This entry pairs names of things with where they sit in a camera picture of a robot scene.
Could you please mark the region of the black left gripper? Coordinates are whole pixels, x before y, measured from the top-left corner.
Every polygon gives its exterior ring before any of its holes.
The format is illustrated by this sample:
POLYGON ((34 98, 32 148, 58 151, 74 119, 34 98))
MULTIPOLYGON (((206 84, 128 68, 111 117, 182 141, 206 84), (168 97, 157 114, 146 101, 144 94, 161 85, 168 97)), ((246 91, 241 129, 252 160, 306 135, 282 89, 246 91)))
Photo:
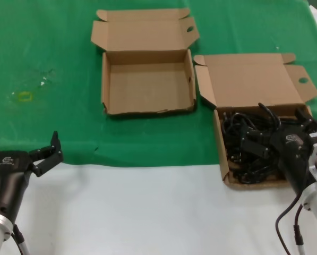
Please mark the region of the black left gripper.
POLYGON ((63 161, 58 132, 50 145, 30 152, 0 151, 0 215, 15 221, 30 175, 41 177, 63 161))

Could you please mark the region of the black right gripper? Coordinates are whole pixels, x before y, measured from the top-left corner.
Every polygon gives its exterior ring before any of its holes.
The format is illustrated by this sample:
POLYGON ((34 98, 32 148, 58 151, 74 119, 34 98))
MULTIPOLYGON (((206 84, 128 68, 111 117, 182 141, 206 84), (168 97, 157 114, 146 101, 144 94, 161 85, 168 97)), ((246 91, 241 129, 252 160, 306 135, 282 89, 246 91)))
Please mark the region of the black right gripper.
POLYGON ((314 183, 308 166, 312 143, 307 133, 317 132, 317 120, 301 108, 295 110, 295 116, 302 130, 297 126, 289 126, 271 135, 244 124, 240 131, 240 149, 259 158, 269 159, 271 146, 279 169, 299 195, 314 183))

